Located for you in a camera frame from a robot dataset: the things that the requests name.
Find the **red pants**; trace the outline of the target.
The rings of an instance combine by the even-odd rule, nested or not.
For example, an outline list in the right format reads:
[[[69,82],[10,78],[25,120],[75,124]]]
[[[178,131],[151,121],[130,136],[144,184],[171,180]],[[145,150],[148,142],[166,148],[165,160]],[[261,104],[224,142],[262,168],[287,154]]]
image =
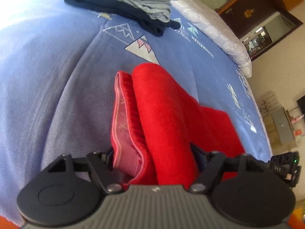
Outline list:
[[[123,173],[124,187],[189,188],[200,173],[192,145],[231,158],[244,153],[227,113],[199,105],[157,64],[119,71],[114,90],[113,167]]]

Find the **grey side table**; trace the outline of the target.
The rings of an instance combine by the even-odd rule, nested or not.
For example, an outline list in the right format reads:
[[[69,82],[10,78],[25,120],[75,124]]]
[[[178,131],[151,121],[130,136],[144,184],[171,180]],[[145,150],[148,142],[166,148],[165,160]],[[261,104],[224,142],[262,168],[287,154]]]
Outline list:
[[[297,146],[290,116],[285,108],[266,115],[263,122],[272,150],[291,150]]]

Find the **white perforated box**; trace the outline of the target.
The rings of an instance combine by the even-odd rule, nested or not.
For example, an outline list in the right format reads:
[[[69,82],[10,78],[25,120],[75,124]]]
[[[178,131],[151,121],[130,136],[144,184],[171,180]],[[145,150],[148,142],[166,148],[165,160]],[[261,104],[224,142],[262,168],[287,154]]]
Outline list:
[[[263,108],[267,109],[268,112],[273,112],[282,108],[282,105],[279,102],[275,92],[268,91],[267,93],[265,93],[263,95],[262,101]]]

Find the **blue patterned bed sheet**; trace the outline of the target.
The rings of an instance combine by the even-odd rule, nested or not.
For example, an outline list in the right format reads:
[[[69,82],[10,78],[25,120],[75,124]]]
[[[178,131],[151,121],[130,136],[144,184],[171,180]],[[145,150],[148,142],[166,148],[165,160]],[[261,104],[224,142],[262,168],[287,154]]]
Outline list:
[[[1,216],[23,220],[19,191],[62,154],[110,146],[115,74],[157,61],[201,105],[228,113],[248,154],[271,147],[248,82],[224,46],[173,3],[155,37],[135,21],[64,0],[1,0]]]

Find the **white quilted comforter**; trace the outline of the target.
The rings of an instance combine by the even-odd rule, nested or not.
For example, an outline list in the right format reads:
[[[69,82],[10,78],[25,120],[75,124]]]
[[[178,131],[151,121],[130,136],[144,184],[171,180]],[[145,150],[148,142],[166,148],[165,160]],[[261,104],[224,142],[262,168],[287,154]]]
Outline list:
[[[245,77],[252,77],[252,62],[245,46],[214,10],[199,0],[172,1],[172,6],[220,47]]]

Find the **dark wooden cabinet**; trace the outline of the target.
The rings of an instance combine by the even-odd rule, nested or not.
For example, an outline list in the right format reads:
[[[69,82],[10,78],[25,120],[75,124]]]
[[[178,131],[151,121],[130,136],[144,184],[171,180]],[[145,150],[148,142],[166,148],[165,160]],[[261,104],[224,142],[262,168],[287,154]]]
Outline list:
[[[255,60],[303,24],[290,13],[302,1],[229,0],[217,13]]]

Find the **dark navy folded garment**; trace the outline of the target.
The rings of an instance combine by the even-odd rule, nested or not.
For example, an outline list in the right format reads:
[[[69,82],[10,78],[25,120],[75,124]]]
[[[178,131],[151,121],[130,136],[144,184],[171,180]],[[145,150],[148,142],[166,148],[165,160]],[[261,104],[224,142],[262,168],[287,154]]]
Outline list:
[[[124,18],[132,19],[142,29],[156,37],[163,36],[166,28],[172,28],[174,30],[180,29],[180,23],[177,21],[170,20],[169,22],[161,22],[157,19],[151,19],[144,11],[117,0],[64,0],[64,2],[74,7],[95,12],[116,14]]]

